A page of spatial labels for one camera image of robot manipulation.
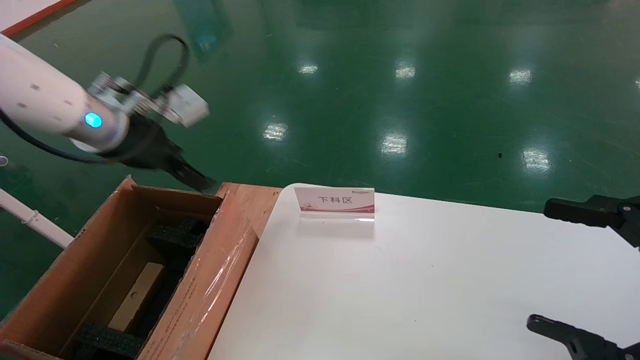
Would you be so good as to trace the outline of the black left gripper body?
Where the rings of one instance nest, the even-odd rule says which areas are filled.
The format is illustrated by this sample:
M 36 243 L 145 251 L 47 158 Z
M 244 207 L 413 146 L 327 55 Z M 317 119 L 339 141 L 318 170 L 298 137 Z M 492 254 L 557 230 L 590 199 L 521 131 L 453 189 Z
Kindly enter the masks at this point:
M 135 169 L 175 173 L 188 168 L 182 152 L 159 123 L 145 116 L 131 116 L 122 142 L 112 150 L 101 152 L 100 157 L 115 159 Z

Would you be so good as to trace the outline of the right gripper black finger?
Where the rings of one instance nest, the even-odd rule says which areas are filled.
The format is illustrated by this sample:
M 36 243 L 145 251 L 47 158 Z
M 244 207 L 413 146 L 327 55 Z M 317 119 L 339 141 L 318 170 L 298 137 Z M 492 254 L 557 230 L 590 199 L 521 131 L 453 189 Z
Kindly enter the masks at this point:
M 640 197 L 614 198 L 594 195 L 585 202 L 548 199 L 546 218 L 589 227 L 611 228 L 633 248 L 640 247 Z
M 563 344 L 572 360 L 638 360 L 640 344 L 620 348 L 600 335 L 541 315 L 526 320 L 529 331 Z

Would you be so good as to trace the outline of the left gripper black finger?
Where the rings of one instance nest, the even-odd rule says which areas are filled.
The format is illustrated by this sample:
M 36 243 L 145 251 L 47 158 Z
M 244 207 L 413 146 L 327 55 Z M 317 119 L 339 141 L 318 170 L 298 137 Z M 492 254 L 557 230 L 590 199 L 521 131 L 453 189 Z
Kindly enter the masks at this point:
M 189 164 L 180 153 L 174 155 L 174 178 L 188 187 L 215 187 L 218 182 Z
M 169 167 L 169 174 L 190 189 L 206 193 L 215 187 L 215 180 L 210 178 L 187 162 L 174 162 Z

